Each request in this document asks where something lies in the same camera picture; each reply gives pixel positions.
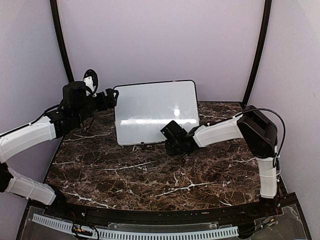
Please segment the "white whiteboard with black frame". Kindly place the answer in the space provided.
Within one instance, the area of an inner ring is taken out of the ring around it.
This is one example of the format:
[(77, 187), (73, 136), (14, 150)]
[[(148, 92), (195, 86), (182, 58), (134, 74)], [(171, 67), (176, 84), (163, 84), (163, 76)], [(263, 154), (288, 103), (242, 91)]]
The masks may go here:
[(161, 129), (175, 121), (190, 131), (199, 125), (196, 84), (176, 80), (118, 85), (114, 108), (116, 140), (120, 146), (165, 141)]

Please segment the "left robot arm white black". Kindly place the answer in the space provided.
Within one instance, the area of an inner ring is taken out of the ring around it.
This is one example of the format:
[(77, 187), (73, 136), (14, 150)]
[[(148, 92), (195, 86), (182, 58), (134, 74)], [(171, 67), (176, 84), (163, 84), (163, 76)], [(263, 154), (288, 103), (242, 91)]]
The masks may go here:
[(50, 206), (60, 218), (71, 213), (65, 195), (52, 184), (40, 183), (11, 167), (7, 161), (38, 144), (60, 139), (97, 112), (114, 108), (119, 92), (108, 88), (94, 93), (86, 86), (63, 88), (61, 102), (48, 108), (37, 120), (1, 134), (0, 136), (0, 191)]

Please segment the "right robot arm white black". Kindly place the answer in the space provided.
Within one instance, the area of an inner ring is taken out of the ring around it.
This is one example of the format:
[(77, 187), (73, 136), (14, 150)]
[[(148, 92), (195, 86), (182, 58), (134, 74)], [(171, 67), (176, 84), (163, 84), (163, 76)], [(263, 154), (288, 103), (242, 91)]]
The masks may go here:
[(263, 114), (262, 108), (249, 105), (243, 112), (210, 124), (203, 124), (186, 131), (176, 121), (170, 121), (161, 129), (165, 137), (168, 155), (191, 154), (209, 145), (244, 139), (258, 163), (260, 196), (264, 198), (255, 205), (255, 213), (266, 217), (275, 208), (272, 200), (278, 188), (278, 129)]

